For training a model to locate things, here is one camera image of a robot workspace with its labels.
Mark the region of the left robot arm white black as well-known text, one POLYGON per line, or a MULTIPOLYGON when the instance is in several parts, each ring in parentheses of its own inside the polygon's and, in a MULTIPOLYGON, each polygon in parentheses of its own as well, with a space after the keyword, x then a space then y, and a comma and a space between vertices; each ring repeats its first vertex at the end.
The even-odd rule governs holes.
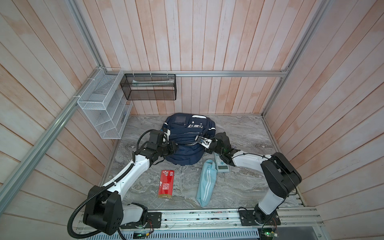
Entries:
POLYGON ((93 234, 114 234, 120 226, 126 224, 139 224, 146 226, 148 209, 141 204, 123 205, 123 198, 135 181, 158 158, 165 158, 177 150, 175 142, 169 140, 170 130, 148 130, 149 140, 139 145, 142 135, 137 142, 136 151, 132 152, 132 160, 115 177, 103 186, 94 186, 88 194, 83 223, 95 229, 93 234))

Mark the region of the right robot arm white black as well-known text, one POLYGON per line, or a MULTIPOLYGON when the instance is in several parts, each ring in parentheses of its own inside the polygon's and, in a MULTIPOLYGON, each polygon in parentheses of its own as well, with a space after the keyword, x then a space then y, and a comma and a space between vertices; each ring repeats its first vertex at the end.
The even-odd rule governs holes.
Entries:
POLYGON ((255 222, 258 224, 271 220, 277 208, 302 182, 301 175, 282 153, 259 155, 235 149, 225 132, 216 134, 213 139, 201 138, 197 142, 208 153, 218 154, 229 166, 249 168, 264 174, 269 190, 254 208, 255 222))

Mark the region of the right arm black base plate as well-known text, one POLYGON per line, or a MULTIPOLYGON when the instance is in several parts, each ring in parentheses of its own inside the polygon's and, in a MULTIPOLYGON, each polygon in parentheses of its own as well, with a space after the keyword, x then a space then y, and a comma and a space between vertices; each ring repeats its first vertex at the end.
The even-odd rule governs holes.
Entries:
POLYGON ((277 211, 272 212, 270 215, 265 215, 262 211, 247 210, 245 208, 238 208, 238 213, 242 226, 279 226, 281 220, 277 211))

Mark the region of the light blue pencil pouch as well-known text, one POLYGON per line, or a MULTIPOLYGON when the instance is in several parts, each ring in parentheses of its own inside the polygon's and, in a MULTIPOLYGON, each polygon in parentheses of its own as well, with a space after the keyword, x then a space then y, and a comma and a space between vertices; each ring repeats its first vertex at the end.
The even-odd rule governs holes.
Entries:
POLYGON ((204 162, 196 196, 196 200, 202 208, 206 207, 211 200, 217 180, 217 173, 214 160, 204 162))

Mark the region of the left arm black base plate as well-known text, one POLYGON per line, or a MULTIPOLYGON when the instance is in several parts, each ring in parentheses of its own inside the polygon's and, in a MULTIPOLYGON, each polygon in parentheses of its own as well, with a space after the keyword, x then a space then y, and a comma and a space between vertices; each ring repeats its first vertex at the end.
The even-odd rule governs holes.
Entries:
POLYGON ((161 212, 149 212, 146 215, 144 222, 135 222, 135 223, 127 223, 125 225, 121 225, 121 229, 134 229, 134 230, 143 230, 143 229, 158 229, 161 227, 162 223, 162 213, 161 212))

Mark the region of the navy blue student backpack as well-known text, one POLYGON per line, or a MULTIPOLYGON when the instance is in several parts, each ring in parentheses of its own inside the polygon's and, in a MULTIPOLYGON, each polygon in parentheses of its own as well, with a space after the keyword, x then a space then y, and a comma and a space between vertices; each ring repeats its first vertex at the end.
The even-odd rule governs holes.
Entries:
POLYGON ((169 140, 178 147, 165 160, 180 166, 194 165, 202 158, 205 147, 196 141, 197 136, 212 139, 216 134, 216 123, 213 120, 203 115, 186 113, 169 116, 163 128, 170 130, 169 140))

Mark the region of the red rectangular box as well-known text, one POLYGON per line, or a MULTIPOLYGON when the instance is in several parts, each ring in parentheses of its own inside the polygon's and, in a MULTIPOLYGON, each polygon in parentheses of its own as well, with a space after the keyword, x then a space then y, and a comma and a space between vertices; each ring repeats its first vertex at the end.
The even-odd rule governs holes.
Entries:
POLYGON ((160 177, 160 185, 158 190, 159 198, 169 199, 173 195, 175 172, 173 170, 162 170, 160 177))

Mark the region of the light green calculator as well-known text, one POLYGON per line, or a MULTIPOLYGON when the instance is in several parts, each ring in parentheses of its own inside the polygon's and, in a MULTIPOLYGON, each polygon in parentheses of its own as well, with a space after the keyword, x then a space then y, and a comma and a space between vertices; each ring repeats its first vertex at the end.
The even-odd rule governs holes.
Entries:
POLYGON ((214 153, 215 156, 215 166, 218 173, 229 173, 229 166, 220 158, 219 154, 214 153))

